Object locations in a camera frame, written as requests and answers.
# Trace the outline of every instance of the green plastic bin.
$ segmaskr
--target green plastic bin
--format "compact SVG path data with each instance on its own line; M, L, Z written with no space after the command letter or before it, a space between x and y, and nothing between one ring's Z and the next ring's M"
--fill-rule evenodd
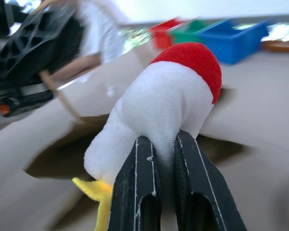
M208 26L210 25L196 19L175 27L168 33L172 36L174 43L201 42L201 38L197 36L197 33Z

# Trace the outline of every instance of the person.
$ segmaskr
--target person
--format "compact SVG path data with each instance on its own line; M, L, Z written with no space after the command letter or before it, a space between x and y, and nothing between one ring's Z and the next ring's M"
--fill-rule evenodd
M84 34L79 57L52 74L54 80L63 83L121 56L124 44L119 34L118 16L100 0L45 0L33 13L52 4L65 3L76 7Z

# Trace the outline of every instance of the plastic container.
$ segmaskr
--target plastic container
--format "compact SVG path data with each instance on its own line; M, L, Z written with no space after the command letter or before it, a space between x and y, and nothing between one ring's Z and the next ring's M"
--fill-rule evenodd
M244 30L234 29L233 20L223 20L200 31L197 36L219 62L235 64L261 49L261 40L269 35L269 20Z
M152 39L157 49L166 49L173 44L172 37L168 32L179 24L181 24L179 19L174 18L149 29L149 32L152 33Z
M201 38L197 36L197 33L207 26L209 25L205 22L195 19L181 26L177 26L172 29L169 34L171 34L174 43L201 42Z

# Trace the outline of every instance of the person's arm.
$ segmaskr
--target person's arm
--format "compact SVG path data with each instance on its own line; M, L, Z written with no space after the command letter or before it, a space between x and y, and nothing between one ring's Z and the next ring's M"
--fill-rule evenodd
M80 73L85 74L91 71L99 65L101 65L100 55L88 55L82 58L78 58L64 66L52 74L52 77L54 80L66 82L80 76Z

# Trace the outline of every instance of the blue plastic bin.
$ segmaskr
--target blue plastic bin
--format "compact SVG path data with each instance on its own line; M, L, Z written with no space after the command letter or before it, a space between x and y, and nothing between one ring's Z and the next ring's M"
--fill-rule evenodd
M261 40L269 35L269 20L244 30L234 29L231 19L220 21L201 30L197 36L216 56L219 62L235 64L261 48Z

